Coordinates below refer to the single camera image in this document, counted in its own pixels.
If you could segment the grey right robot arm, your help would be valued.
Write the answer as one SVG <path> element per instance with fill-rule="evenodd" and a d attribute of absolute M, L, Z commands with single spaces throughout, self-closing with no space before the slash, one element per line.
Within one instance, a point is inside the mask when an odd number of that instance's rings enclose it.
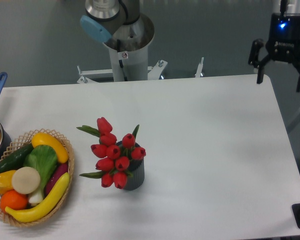
<path fill-rule="evenodd" d="M 278 0 L 271 15 L 266 50 L 271 60 L 292 64 L 300 92 L 300 0 Z"/>

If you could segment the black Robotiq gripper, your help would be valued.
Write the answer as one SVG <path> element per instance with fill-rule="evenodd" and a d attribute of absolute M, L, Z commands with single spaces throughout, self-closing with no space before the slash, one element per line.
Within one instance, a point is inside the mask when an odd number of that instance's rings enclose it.
<path fill-rule="evenodd" d="M 261 48 L 265 46 L 268 54 L 259 59 Z M 279 13 L 271 15 L 268 41 L 256 39 L 252 42 L 248 64 L 257 71 L 256 83 L 264 80 L 265 65 L 270 61 L 295 61 L 295 68 L 299 73 L 296 92 L 300 92 L 300 14 L 281 16 Z"/>

